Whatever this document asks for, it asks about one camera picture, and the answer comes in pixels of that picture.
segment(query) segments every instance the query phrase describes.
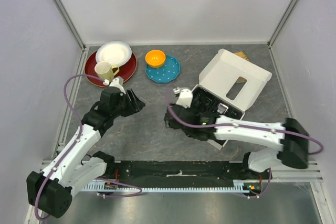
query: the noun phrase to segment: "open cardboard box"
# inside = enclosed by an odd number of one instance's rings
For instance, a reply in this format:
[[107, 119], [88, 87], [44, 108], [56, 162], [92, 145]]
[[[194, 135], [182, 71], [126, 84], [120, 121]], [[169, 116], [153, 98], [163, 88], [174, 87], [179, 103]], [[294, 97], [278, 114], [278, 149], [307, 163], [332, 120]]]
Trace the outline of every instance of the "open cardboard box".
[[[192, 90], [191, 106], [241, 120], [271, 76], [265, 69], [221, 49], [199, 74], [199, 84]], [[239, 77], [246, 82], [236, 84]], [[220, 150], [228, 141], [208, 142]]]

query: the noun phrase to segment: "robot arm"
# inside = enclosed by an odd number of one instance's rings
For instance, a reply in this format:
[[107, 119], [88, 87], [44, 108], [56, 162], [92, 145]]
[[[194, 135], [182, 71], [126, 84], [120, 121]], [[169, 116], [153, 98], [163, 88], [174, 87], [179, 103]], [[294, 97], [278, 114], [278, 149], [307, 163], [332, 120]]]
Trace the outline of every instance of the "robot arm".
[[29, 174], [27, 190], [31, 205], [35, 204], [37, 192], [51, 170], [53, 173], [42, 191], [38, 208], [56, 218], [68, 210], [74, 196], [85, 185], [114, 170], [114, 157], [103, 152], [95, 153], [89, 162], [77, 167], [90, 148], [113, 126], [115, 118], [133, 115], [145, 106], [132, 90], [125, 91], [122, 82], [120, 77], [115, 78], [101, 92], [100, 100], [82, 119], [83, 128], [79, 138], [78, 128], [62, 152], [41, 173]]
[[296, 169], [308, 167], [308, 140], [279, 131], [292, 131], [308, 136], [308, 133], [295, 119], [286, 119], [285, 123], [256, 123], [228, 118], [220, 113], [201, 113], [192, 107], [191, 90], [174, 89], [178, 100], [171, 108], [182, 121], [193, 125], [226, 124], [226, 126], [192, 128], [179, 123], [167, 111], [164, 120], [173, 129], [182, 129], [189, 137], [207, 140], [237, 140], [266, 146], [259, 152], [248, 152], [244, 156], [247, 168], [255, 172], [284, 164]]

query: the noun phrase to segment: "mug handle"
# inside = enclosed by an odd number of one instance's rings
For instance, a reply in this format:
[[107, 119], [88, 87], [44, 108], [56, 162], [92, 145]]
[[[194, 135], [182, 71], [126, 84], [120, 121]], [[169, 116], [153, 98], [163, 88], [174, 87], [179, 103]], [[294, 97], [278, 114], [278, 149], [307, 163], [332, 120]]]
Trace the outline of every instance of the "mug handle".
[[113, 75], [115, 76], [117, 73], [119, 73], [119, 67], [117, 66], [117, 65], [113, 65], [112, 67], [112, 73], [113, 73]]

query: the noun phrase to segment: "white plate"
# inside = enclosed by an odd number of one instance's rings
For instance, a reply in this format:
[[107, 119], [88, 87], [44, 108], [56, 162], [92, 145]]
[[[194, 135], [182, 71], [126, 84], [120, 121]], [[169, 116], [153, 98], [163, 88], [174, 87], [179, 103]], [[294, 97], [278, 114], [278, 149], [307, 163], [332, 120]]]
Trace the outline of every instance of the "white plate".
[[132, 56], [129, 45], [121, 41], [113, 41], [101, 46], [96, 53], [96, 62], [107, 61], [109, 64], [121, 67]]

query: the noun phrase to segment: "yellow object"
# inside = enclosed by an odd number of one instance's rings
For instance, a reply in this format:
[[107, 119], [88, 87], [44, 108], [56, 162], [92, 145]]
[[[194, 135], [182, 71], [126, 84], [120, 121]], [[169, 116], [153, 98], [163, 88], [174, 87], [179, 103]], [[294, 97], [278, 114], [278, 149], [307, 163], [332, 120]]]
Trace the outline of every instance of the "yellow object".
[[101, 61], [96, 64], [94, 71], [100, 79], [112, 81], [119, 72], [119, 67], [117, 65], [111, 66], [107, 61]]
[[159, 68], [166, 60], [166, 54], [160, 50], [152, 50], [146, 54], [145, 60], [152, 68]]
[[[240, 51], [240, 52], [235, 52], [236, 56], [239, 56], [241, 58], [243, 58], [244, 60], [250, 61], [247, 56], [244, 54], [244, 52]], [[237, 83], [243, 83], [246, 82], [245, 78], [239, 77], [238, 80], [236, 81]]]

